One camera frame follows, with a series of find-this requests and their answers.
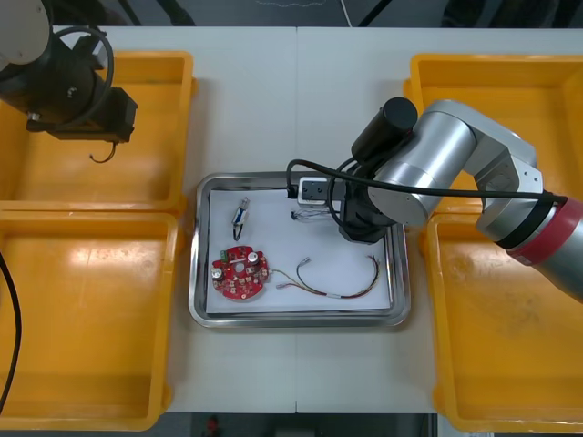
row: stainless steel tray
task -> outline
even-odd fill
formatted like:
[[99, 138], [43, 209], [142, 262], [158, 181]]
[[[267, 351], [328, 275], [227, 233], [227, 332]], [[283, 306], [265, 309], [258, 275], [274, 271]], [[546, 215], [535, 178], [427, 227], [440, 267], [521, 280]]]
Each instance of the stainless steel tray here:
[[[294, 182], [297, 183], [302, 176], [314, 176], [314, 173], [294, 173]], [[192, 239], [189, 280], [189, 310], [194, 320], [208, 328], [394, 326], [404, 321], [411, 309], [411, 293], [403, 225], [391, 226], [384, 238], [386, 280], [391, 302], [389, 309], [228, 314], [206, 312], [210, 192], [282, 188], [286, 188], [285, 172], [216, 174], [200, 182], [197, 190], [197, 215]]]

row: yellow plastic bin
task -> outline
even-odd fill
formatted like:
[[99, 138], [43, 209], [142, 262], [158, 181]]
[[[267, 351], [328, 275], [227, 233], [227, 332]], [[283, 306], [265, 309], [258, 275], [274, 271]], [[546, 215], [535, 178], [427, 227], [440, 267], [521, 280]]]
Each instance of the yellow plastic bin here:
[[[417, 55], [404, 94], [421, 113], [437, 99], [465, 103], [537, 150], [545, 189], [583, 198], [583, 56]], [[476, 189], [460, 175], [453, 188]], [[479, 212], [445, 198], [437, 212]]]
[[[0, 212], [23, 317], [0, 429], [145, 430], [169, 405], [178, 227], [162, 213]], [[0, 281], [0, 386], [14, 346]]]
[[26, 116], [0, 103], [0, 210], [179, 212], [192, 57], [185, 52], [117, 52], [114, 86], [138, 103], [131, 140], [106, 157], [102, 141], [62, 141], [26, 132]]
[[434, 303], [434, 405], [467, 432], [583, 432], [583, 305], [436, 214], [422, 249]]

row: white table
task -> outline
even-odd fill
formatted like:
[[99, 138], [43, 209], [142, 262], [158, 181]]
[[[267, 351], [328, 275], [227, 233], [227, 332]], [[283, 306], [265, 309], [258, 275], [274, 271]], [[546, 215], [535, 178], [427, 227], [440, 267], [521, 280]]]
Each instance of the white table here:
[[[118, 50], [194, 55], [184, 189], [218, 171], [337, 165], [420, 52], [580, 54], [578, 30], [109, 28]], [[410, 247], [413, 309], [389, 329], [212, 331], [178, 278], [173, 412], [431, 412], [435, 384], [423, 261]]]

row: circuit board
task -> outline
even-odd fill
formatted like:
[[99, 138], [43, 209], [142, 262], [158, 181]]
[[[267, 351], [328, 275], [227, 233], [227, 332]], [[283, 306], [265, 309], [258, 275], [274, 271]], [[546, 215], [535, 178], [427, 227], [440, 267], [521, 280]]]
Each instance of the circuit board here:
[[250, 246], [237, 246], [220, 252], [212, 263], [212, 286], [225, 298], [247, 300], [256, 296], [270, 270], [263, 252]]

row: electronic component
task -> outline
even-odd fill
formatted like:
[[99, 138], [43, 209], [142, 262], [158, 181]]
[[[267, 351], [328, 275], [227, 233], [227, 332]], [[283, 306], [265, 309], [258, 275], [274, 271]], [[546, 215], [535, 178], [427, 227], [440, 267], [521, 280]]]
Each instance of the electronic component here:
[[247, 220], [248, 212], [247, 208], [251, 201], [249, 198], [244, 198], [241, 202], [237, 211], [235, 211], [235, 217], [233, 218], [233, 239], [239, 241], [240, 234], [243, 231], [243, 225], [245, 220]]
[[257, 255], [257, 252], [252, 252], [249, 255], [247, 255], [247, 261], [252, 265], [256, 265], [259, 262], [259, 255]]
[[212, 286], [225, 298], [248, 300], [263, 289], [270, 270], [263, 252], [238, 246], [221, 251], [220, 259], [212, 263], [210, 275]]
[[211, 275], [213, 280], [221, 280], [223, 277], [222, 269], [213, 268], [210, 270], [210, 275]]

